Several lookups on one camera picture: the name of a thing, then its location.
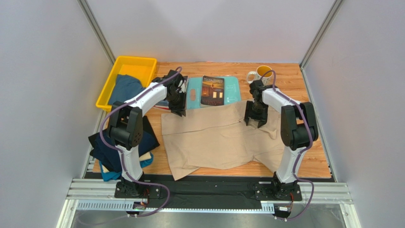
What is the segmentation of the beige t shirt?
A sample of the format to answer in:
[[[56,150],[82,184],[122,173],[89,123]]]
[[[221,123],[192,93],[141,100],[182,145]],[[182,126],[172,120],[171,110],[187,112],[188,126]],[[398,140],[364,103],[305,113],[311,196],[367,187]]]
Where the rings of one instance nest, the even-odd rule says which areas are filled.
[[[284,151],[281,115],[270,107],[264,126],[254,120],[245,123],[246,104],[192,109],[185,117],[161,116],[164,148],[175,180],[199,168],[227,170],[251,161],[277,170]]]

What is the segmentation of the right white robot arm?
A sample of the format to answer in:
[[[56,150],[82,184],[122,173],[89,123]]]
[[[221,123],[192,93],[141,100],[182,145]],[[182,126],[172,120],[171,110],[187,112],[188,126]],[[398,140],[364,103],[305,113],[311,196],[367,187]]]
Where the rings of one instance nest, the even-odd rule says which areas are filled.
[[[245,108],[245,123],[254,120],[257,127],[267,123],[268,109],[272,107],[280,114],[280,135],[285,145],[280,166],[275,172],[279,185],[298,181],[297,172],[304,154],[318,139],[318,127],[314,106],[311,102],[298,102],[275,85],[264,85],[261,80],[250,84],[253,101]]]

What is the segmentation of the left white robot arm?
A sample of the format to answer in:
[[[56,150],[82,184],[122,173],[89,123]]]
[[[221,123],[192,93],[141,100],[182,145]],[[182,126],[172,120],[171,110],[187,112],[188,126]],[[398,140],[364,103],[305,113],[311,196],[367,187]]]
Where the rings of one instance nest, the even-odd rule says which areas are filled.
[[[119,152],[122,177],[137,184],[143,170],[139,161],[139,145],[144,135],[144,115],[158,102],[166,100],[171,113],[180,117],[186,115],[186,93],[180,90],[184,83],[182,67],[170,70],[166,76],[155,78],[137,96],[125,101],[115,102],[104,122],[108,122],[107,134],[113,144],[108,147]]]

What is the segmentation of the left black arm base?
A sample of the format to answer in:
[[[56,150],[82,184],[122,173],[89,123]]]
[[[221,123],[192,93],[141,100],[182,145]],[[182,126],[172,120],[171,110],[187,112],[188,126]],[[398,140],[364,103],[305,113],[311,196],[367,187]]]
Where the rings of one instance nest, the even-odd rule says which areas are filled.
[[[126,180],[121,180],[116,184],[114,197],[118,199],[159,199],[161,197],[161,187],[153,185],[140,185],[135,182],[127,182]]]

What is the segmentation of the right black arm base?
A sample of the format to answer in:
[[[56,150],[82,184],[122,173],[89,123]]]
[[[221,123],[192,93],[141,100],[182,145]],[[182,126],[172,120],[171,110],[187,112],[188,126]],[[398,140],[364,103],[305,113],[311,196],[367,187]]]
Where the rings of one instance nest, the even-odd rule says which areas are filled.
[[[253,187],[257,200],[302,201],[301,189],[297,181],[291,183],[259,182]]]

